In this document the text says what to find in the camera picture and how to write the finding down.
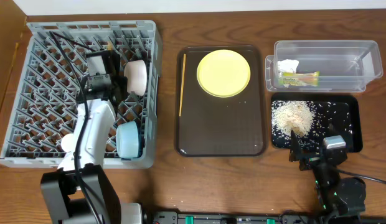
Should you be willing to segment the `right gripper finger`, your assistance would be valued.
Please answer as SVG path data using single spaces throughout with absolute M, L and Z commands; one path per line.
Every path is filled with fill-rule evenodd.
M 338 130 L 332 123 L 328 124 L 328 136 L 341 136 L 342 131 Z
M 294 162 L 294 161 L 299 161 L 302 158 L 302 149 L 301 146 L 298 142 L 297 135 L 293 130 L 291 130 L 291 149 L 290 149 L 290 154 L 289 154 L 289 161 Z

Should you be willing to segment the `pink white bowl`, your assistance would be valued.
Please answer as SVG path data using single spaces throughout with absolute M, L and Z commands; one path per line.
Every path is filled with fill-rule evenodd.
M 147 87 L 147 69 L 143 60 L 128 62 L 124 69 L 127 78 L 127 92 L 138 96 L 144 96 Z

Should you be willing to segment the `pile of rice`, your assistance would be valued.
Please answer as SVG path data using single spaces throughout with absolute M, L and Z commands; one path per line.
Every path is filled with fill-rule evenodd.
M 307 136 L 314 124 L 313 103 L 310 101 L 281 101 L 271 104 L 271 124 L 282 136 L 289 138 L 293 131 L 299 137 Z

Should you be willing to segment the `light blue bowl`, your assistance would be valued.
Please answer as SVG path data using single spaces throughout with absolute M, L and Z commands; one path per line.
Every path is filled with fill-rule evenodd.
M 116 150 L 122 159 L 138 158 L 139 131 L 135 121 L 130 121 L 117 127 Z

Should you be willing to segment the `green snack wrapper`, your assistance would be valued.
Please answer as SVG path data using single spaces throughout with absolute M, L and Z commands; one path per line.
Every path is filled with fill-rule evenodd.
M 319 72 L 313 73 L 288 73 L 283 72 L 278 77 L 281 86 L 318 86 Z

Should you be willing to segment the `white plastic cup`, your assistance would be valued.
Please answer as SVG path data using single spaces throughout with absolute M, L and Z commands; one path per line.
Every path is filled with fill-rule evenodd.
M 75 151 L 75 137 L 73 133 L 66 134 L 61 139 L 61 148 L 66 153 Z

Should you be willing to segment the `white tissue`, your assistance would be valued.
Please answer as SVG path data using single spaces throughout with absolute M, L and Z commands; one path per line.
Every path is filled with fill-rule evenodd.
M 296 73 L 297 67 L 299 65 L 298 60 L 280 60 L 278 61 L 278 72 L 279 73 Z

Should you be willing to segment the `yellow round plate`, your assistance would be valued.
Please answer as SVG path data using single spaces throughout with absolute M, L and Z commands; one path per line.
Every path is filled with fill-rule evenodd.
M 251 78 L 248 61 L 240 53 L 220 49 L 208 53 L 197 66 L 197 81 L 208 94 L 229 98 L 241 93 Z

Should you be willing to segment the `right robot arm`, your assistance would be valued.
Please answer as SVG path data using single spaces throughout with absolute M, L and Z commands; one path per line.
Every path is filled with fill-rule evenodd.
M 347 160 L 347 143 L 336 134 L 333 125 L 329 125 L 329 130 L 332 135 L 325 137 L 315 152 L 303 149 L 292 131 L 289 161 L 298 161 L 301 171 L 314 174 L 322 206 L 317 223 L 359 223 L 360 213 L 365 211 L 366 185 L 359 177 L 340 176 L 337 167 Z

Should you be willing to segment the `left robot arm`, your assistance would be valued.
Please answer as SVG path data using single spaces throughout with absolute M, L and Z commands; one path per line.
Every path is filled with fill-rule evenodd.
M 113 50 L 86 55 L 88 75 L 78 80 L 77 122 L 64 136 L 66 155 L 40 188 L 52 223 L 144 223 L 138 203 L 122 204 L 103 170 L 106 142 L 118 105 L 127 96 L 120 56 Z

